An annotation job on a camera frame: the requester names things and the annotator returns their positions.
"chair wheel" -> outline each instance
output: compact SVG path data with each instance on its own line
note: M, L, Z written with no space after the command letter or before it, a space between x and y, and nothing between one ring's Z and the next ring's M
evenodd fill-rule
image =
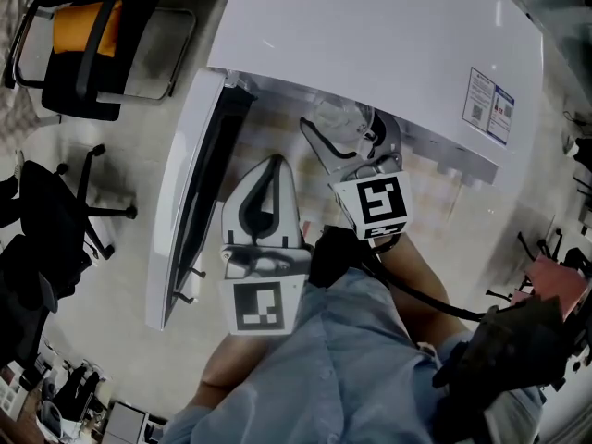
M138 216L138 209L135 205L131 205L126 209L126 217L133 220Z
M115 247L113 245L107 245L105 247L105 257L106 257L105 260L108 260L109 258L111 258L113 253L115 253Z
M97 144L94 148L92 148L92 155L93 156L100 156L106 152L105 146L101 144Z
M59 165L57 165L57 169L55 170L55 172L60 176L68 173L68 165L66 163L60 163Z

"tiled floor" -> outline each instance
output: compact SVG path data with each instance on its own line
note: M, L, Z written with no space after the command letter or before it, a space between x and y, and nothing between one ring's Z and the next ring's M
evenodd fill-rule
M212 20L219 18L216 7ZM202 41L212 38L212 24ZM216 226L208 240L204 262L208 277L200 300L180 304L164 332L144 325L144 293L155 203L176 121L195 70L204 64L204 50L194 43L190 64L182 70L172 99L161 106L126 106L115 123L77 119L35 132L24 152L49 168L68 160L75 178L86 150L103 142L107 153L93 167L93 182L131 196L139 209L134 221L120 220L115 231L116 254L108 264L88 270L77 293L60 302L44 335L68 355L98 363L117 384L117 395L151 413L169 417L192 395L210 352L226 333L214 282L221 278ZM561 227L566 246L592 254L592 245L579 235L576 218L583 199L572 175L589 175L563 156L561 131L571 130L562 115L571 109L563 88L546 68L540 127L523 191L507 199L495 189L463 188L444 236L419 244L421 252L441 276L451 301L474 310L496 303L487 288L509 291L527 264L516 234L521 230L534 244L551 226ZM12 160L0 158L0 178L12 170ZM6 245L18 227L0 232Z

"shirt sleeve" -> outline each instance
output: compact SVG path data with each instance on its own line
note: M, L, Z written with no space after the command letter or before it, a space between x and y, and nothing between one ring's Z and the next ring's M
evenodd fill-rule
M191 432L204 419L211 409L204 406L190 406L177 413L166 423L164 435L159 444L187 444L191 442Z
M470 342L473 334L474 332L471 330L464 330L444 340L444 343L436 349L439 360L444 364L450 358L450 354L454 348L461 342Z
M501 393L485 411L491 441L534 442L543 410L537 387Z

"black office chair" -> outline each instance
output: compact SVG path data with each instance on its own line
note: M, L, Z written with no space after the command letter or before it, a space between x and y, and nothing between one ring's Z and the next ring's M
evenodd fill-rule
M121 19L117 37L115 57L97 54L111 10L118 0L33 0L20 24L6 61L4 84L13 88L15 83L22 87L42 89L42 105L58 114L73 117L117 120L121 103L148 101L161 102L172 93L179 74L180 61L195 27L195 16L185 9L157 8L159 11L184 13L192 18L187 35L172 72L170 81L162 96L153 99L125 95L124 90L130 74L133 58L140 43L144 28L156 10L158 0L121 0ZM35 17L51 19L53 13L40 7L53 8L103 2L94 21L84 52L52 51L44 80L25 80L20 72L19 60Z
M59 300L71 296L82 272L92 262L83 249L84 234L96 250L108 259L113 245L104 247L89 216L135 218L128 209L100 209L86 204L91 165L105 152L95 146L86 156L77 197L60 178L68 167L56 173L27 161L20 177L20 224L25 235L17 235L0 254L0 330L3 336L0 368L16 360L32 366L39 349L43 325Z
M32 161L26 161L23 167L19 185L20 225L36 248L44 251L42 271L52 284L64 281L60 276L62 270L69 272L84 261L85 233L105 260L114 253L113 245L105 247L101 243L89 217L134 219L138 214L133 205L127 209L102 209L86 204L93 158L104 152L105 146L100 144L87 153L76 197L60 178L68 171L67 165L59 165L56 173Z
M24 235L17 235L0 254L0 368L12 361L23 368L34 365L45 320L56 310L59 291L68 294L68 288L56 285L54 290L43 278L39 257Z

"chair armrest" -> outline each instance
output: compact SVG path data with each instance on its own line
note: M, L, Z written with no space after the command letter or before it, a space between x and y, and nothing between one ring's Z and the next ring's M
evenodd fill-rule
M96 57L99 43L101 42L101 38L103 38L103 33L105 32L107 22L111 16L111 10L113 10L116 1L117 0L105 0L92 25L91 34L86 43L86 49L84 50L84 55L80 62L78 77L76 79L76 94L81 100L86 100L88 98L89 79L93 69L94 58Z
M20 26L18 27L17 34L15 34L14 39L12 40L12 45L10 46L10 52L6 58L6 65L4 68L4 73L2 75L2 82L8 89L14 89L15 83L21 87L31 87L32 89L42 89L43 88L43 81L42 80L26 80L20 74L20 55L22 54L22 49L25 46L25 41L27 40L27 35L29 34L29 29L31 28L31 24L39 5L35 2L29 6L29 9L23 16Z

